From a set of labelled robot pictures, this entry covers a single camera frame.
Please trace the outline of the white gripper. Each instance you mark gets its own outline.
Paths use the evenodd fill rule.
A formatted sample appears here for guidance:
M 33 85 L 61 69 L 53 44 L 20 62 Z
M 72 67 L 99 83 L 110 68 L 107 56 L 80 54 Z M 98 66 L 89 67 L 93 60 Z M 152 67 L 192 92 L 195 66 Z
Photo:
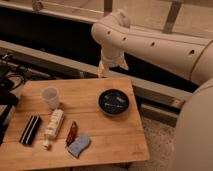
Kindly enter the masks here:
M 98 77 L 102 78 L 108 68 L 117 66 L 129 70 L 124 58 L 124 51 L 112 45 L 103 45 L 101 48 L 101 61 L 98 66 Z

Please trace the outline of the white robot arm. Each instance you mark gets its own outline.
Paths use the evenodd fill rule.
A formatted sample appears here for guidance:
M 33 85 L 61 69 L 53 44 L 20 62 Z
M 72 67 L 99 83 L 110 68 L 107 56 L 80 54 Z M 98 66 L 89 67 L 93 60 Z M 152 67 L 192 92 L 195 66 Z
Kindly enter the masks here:
M 213 40 L 134 30 L 123 10 L 95 22 L 91 34 L 101 45 L 99 75 L 125 68 L 128 53 L 199 86 L 183 104 L 168 171 L 213 171 Z

